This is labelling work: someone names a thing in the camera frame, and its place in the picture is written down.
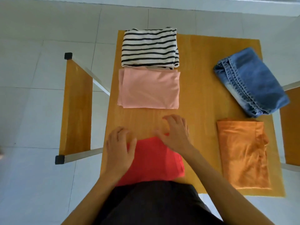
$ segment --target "hand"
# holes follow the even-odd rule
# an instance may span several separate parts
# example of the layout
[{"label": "hand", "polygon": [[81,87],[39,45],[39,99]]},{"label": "hand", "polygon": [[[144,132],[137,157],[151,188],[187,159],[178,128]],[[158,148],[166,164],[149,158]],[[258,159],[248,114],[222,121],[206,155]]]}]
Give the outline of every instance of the hand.
[{"label": "hand", "polygon": [[191,146],[189,141],[189,129],[186,120],[179,115],[167,115],[163,119],[167,120],[170,133],[169,136],[164,135],[159,130],[155,130],[155,134],[162,142],[171,150],[184,154]]},{"label": "hand", "polygon": [[105,173],[118,180],[121,179],[130,168],[137,145],[137,139],[134,138],[130,142],[130,147],[127,151],[126,136],[128,133],[129,130],[126,128],[118,127],[111,132],[106,141],[107,166]]}]

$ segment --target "red fabric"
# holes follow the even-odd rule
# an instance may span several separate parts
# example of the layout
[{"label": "red fabric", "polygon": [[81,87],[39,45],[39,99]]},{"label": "red fabric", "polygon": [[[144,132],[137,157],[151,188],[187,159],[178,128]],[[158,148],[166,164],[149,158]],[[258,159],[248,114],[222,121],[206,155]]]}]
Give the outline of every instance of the red fabric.
[{"label": "red fabric", "polygon": [[137,141],[132,165],[117,186],[142,181],[171,181],[184,174],[181,155],[165,146],[158,137],[152,137]]}]

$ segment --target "wooden table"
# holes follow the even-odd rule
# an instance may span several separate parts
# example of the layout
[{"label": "wooden table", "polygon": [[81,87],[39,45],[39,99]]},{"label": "wooden table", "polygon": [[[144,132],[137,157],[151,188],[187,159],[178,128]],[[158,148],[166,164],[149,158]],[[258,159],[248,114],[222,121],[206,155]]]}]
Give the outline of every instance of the wooden table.
[{"label": "wooden table", "polygon": [[[180,56],[178,71],[181,72],[179,109],[124,109],[117,105],[123,36],[124,31],[119,31],[105,140],[117,126],[129,128],[138,140],[152,137],[152,130],[155,128],[168,132],[167,123],[161,118],[167,114],[179,114],[187,120],[193,145],[217,171],[222,172],[216,121],[222,118],[246,118],[246,115],[217,78],[213,67],[220,59],[250,46],[262,58],[259,40],[177,34]],[[272,116],[264,115],[258,120],[264,121],[270,140],[267,155],[272,189],[242,189],[240,192],[244,195],[283,197],[285,191]],[[104,148],[101,172],[105,170],[106,162],[107,153]],[[192,184],[198,193],[206,193],[191,167],[185,161],[184,164],[185,177],[177,181]]]}]

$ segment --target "person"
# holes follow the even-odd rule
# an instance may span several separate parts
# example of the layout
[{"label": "person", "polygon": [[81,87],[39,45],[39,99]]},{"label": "person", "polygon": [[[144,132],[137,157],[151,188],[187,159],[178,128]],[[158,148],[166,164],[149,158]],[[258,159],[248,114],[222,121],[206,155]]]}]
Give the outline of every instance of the person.
[{"label": "person", "polygon": [[178,115],[167,120],[168,136],[155,134],[191,166],[223,221],[210,213],[192,185],[172,181],[149,181],[115,187],[134,159],[136,139],[127,150],[129,130],[118,127],[106,142],[107,166],[91,191],[70,213],[62,225],[91,224],[228,224],[271,225],[263,213],[242,196],[193,147],[186,120]]}]

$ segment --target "folded shirt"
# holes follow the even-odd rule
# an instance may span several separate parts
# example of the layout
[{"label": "folded shirt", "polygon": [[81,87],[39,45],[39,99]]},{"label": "folded shirt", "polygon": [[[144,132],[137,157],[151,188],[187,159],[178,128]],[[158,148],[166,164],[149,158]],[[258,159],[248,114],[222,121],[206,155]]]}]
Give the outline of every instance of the folded shirt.
[{"label": "folded shirt", "polygon": [[270,189],[266,146],[268,137],[262,121],[217,121],[223,175],[236,189]]},{"label": "folded shirt", "polygon": [[155,66],[175,68],[179,66],[175,28],[125,31],[122,45],[122,67]]},{"label": "folded shirt", "polygon": [[290,102],[252,48],[220,60],[214,71],[250,117],[271,114]]},{"label": "folded shirt", "polygon": [[184,175],[181,155],[170,150],[158,137],[152,137],[137,141],[132,165],[117,186],[142,181],[172,181]]},{"label": "folded shirt", "polygon": [[179,75],[177,70],[120,69],[118,105],[123,108],[178,109]]}]

